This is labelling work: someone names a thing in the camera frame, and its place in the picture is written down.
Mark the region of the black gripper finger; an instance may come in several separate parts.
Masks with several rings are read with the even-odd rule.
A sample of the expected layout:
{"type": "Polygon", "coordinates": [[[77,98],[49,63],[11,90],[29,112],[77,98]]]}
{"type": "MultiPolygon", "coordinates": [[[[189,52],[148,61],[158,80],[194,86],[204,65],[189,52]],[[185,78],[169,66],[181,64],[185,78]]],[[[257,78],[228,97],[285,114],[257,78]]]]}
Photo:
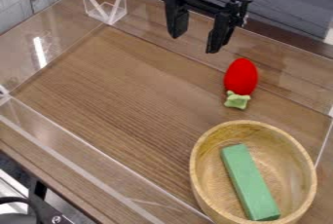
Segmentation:
{"type": "Polygon", "coordinates": [[[214,16],[214,28],[209,34],[206,53],[216,54],[229,42],[236,28],[235,16],[221,12],[214,16]]]}
{"type": "Polygon", "coordinates": [[[173,38],[178,38],[189,26],[189,10],[185,0],[165,0],[166,2],[166,26],[173,38]]]}

